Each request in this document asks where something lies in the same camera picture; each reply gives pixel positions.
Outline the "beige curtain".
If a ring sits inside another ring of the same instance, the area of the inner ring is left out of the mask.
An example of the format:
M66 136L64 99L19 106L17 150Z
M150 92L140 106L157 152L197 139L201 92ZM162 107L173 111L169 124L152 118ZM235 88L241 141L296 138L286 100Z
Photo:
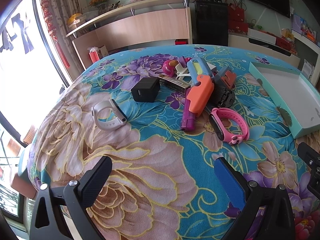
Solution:
M81 0L48 0L49 10L53 15L53 23L57 31L57 39L60 48L58 54L64 65L68 76L72 81L84 71L82 64L76 54L72 41L74 37L67 36L70 32L67 21L76 14L82 13Z

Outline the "black water dispenser cabinet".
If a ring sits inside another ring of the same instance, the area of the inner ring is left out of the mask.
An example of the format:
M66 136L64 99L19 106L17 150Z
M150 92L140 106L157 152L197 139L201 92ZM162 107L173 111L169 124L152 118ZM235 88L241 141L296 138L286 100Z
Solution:
M222 0L195 1L196 43L228 46L228 9Z

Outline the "orange flower vase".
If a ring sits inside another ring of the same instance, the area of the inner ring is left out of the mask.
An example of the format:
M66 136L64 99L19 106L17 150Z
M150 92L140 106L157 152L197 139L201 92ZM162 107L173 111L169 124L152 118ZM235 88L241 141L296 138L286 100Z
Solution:
M96 8L99 14L103 14L107 12L108 2L109 0L90 0L89 6Z

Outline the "purple lighter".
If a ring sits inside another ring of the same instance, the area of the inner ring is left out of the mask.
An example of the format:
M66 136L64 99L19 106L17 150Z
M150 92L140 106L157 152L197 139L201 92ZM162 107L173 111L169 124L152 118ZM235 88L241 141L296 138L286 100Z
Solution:
M185 102L183 108L183 116L181 121L181 130L185 132L190 132L195 129L195 114L189 111L190 100L187 99L187 96L190 92L191 88L186 90L185 94Z

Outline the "pink smart band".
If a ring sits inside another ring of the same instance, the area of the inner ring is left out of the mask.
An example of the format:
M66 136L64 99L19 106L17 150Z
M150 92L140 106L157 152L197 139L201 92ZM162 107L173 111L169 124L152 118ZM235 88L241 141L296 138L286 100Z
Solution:
M240 114L230 108L213 108L209 114L209 122L217 137L231 146L249 139L247 122ZM241 133L234 134L229 130L233 122L239 127Z

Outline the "floral blue tablecloth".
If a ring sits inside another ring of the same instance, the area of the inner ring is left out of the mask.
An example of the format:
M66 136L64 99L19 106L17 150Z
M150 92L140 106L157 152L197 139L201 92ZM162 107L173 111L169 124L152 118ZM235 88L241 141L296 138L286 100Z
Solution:
M135 102L132 87L157 77L166 60L202 57L237 75L233 109L247 121L249 140L230 146L209 123L210 110L191 132L180 128L184 97L163 87L153 103ZM128 50L91 65L60 96L31 144L28 176L65 186L102 156L113 170L87 212L106 239L220 239L234 222L234 208L214 173L224 157L248 180L287 187L296 239L319 239L319 200L307 189L310 168L297 147L319 150L319 133L294 139L279 109L249 73L251 62L290 68L284 61L252 51L209 45ZM114 99L127 116L114 131L99 129L92 107Z

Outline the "white desk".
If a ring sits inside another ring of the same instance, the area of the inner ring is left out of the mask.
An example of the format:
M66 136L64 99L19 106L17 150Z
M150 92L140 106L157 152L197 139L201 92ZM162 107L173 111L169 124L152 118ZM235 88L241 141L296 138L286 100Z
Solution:
M315 70L314 70L312 77L311 77L311 83L313 84L314 87L316 87L317 83L319 81L319 53L320 53L319 46L317 46L317 44L312 42L307 37L303 36L302 34L296 32L294 30L292 30L292 34L294 35L296 40L299 40L300 42L302 42L304 45L306 45L309 49L311 49L312 51L314 51L317 54L317 61L315 64Z

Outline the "white charger plug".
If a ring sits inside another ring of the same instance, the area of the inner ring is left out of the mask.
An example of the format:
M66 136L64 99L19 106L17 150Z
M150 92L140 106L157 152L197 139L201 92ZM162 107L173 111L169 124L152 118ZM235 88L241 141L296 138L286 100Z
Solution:
M210 70L212 71L212 73L216 74L217 73L217 66L211 64L211 63L207 63L208 67L210 68Z

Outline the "wooden curved shelf desk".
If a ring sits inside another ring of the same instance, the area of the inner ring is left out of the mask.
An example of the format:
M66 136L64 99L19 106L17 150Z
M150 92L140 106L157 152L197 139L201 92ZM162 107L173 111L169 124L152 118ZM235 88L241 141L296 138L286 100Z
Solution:
M189 3L195 0L143 0L106 12L70 31L73 47L84 68L92 61L89 47L105 46L108 51L141 43L185 39L193 42ZM110 18L131 16L77 36L77 32Z

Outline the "teal white tray box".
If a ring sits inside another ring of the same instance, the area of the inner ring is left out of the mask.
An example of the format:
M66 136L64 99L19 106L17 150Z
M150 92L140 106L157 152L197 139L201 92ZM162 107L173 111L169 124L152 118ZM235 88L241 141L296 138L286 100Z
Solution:
M251 62L249 73L279 109L293 138L319 131L319 92L298 69Z

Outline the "white hair claw clip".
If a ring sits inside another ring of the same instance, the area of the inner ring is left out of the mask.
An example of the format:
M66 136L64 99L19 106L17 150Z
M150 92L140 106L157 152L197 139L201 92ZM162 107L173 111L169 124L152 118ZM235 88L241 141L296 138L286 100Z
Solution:
M176 69L176 79L177 80L183 81L184 78L191 79L191 75L189 73L188 68L187 67L183 67L181 65L181 63L177 64L175 69Z

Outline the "red paper bag floor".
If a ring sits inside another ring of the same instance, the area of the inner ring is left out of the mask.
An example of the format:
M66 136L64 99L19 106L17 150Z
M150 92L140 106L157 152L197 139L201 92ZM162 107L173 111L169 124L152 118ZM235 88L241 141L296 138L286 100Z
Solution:
M108 56L108 51L105 45L102 47L89 47L87 50L92 63Z

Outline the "red gift bag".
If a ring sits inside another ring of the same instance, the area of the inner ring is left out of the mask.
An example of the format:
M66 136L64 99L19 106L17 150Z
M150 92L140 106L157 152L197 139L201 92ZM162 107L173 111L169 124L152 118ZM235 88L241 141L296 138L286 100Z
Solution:
M245 10L236 0L225 0L225 3L228 5L228 31L246 35L248 23L245 22Z

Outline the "red hanging ornament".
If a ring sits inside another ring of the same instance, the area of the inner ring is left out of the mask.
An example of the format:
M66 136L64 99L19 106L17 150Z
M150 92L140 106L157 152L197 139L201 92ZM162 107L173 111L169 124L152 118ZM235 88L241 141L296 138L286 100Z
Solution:
M53 15L49 9L49 1L48 0L41 0L40 5L41 5L41 9L42 9L43 18L44 18L44 21L47 26L48 34L54 42L54 46L56 48L56 51L57 51L63 65L64 65L64 67L69 68L70 64L69 64L64 52L62 51L62 48L59 44L59 40L57 38L57 28L53 24Z

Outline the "white TV stand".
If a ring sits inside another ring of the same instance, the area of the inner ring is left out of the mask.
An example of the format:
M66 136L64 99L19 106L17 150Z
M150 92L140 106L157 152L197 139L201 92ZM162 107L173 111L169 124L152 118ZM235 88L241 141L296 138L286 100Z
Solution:
M275 44L250 38L243 34L228 33L228 46L263 53L266 56L281 59L296 68L298 68L300 64L300 58L288 50Z

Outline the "gold patterned harmonica box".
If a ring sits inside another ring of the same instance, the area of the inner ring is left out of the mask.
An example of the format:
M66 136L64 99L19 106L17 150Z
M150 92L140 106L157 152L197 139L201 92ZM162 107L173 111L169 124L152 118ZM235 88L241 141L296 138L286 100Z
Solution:
M191 87L190 84L169 76L160 75L158 78L162 86L167 87L182 96L185 96L187 90Z

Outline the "pink doll figure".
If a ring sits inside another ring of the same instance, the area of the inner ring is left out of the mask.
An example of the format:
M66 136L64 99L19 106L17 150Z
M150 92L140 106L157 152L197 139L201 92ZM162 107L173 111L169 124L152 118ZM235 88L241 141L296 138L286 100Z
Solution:
M180 57L178 60L166 60L162 65L162 71L165 75L173 77L176 75L176 65L181 63L183 67L187 67L187 63L191 60L191 57Z

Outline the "black power adapter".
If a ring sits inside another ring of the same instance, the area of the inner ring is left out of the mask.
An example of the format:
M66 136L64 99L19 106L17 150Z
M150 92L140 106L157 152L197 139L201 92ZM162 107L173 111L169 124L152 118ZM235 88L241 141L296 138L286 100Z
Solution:
M154 102L160 90L158 77L144 77L132 89L135 102Z

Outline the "white smart band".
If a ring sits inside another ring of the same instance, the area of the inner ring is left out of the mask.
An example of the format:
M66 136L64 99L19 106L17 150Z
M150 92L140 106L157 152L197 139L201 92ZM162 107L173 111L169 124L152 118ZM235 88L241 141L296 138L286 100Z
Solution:
M95 125L105 131L114 131L127 122L127 116L114 99L105 100L92 107Z

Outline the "long blue orange utility knife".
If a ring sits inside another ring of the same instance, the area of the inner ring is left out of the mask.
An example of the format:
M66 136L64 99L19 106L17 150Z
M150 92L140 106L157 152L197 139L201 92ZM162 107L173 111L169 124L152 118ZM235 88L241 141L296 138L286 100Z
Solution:
M189 90L187 100L190 101L189 111L199 117L214 91L213 72L201 57L192 58L187 62L193 86Z

